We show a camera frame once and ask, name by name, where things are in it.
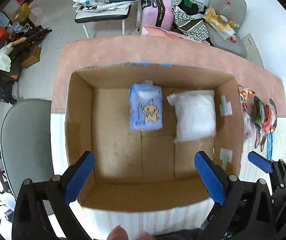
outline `blue tape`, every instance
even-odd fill
[[[67,204],[76,201],[78,195],[81,192],[83,185],[88,179],[91,171],[94,168],[95,159],[94,154],[89,152],[87,157],[81,163],[77,171],[74,173],[73,177],[70,179],[69,183],[65,187],[65,202]]]
[[[144,66],[148,66],[150,65],[150,63],[148,62],[134,62],[136,65],[144,65]]]
[[[173,66],[172,64],[165,64],[165,63],[160,63],[159,65],[162,66],[162,67],[171,67],[171,66]]]
[[[247,156],[248,160],[253,163],[256,167],[260,168],[265,173],[272,173],[273,167],[270,162],[268,162],[264,157],[258,155],[256,152],[252,151]]]
[[[211,198],[214,202],[218,202],[223,205],[225,201],[224,186],[200,153],[195,154],[194,166],[205,184]]]

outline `suitcase handle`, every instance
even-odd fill
[[[151,6],[151,0],[141,0],[141,9],[143,10],[145,7]]]
[[[152,6],[153,6],[154,8],[156,8],[156,7],[157,7],[156,0],[152,0]]]

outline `chair leg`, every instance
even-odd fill
[[[122,34],[125,35],[125,20],[122,20]]]
[[[83,28],[84,28],[85,34],[86,34],[87,38],[89,39],[89,38],[90,38],[90,36],[89,36],[89,33],[88,33],[87,29],[86,29],[85,23],[82,23],[82,25],[83,25]]]
[[[141,2],[138,2],[138,14],[136,16],[136,23],[135,23],[135,27],[139,28],[140,27],[140,21],[141,21]]]

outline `patterned bag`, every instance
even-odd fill
[[[196,0],[190,0],[192,3],[196,3],[199,7],[199,13],[197,15],[187,15],[185,11],[179,8],[179,4],[182,0],[176,0],[172,3],[172,11],[174,14],[174,23],[177,28],[182,31],[186,36],[196,40],[196,41],[204,41],[209,37],[209,32],[204,23],[204,19],[202,18],[206,6],[198,2]]]

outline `clear plastic bag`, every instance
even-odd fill
[[[19,24],[17,22],[13,23],[12,29],[16,33],[26,33],[29,30],[28,27],[22,26],[21,24]]]
[[[216,134],[213,90],[193,90],[167,96],[177,118],[174,143],[195,141]]]

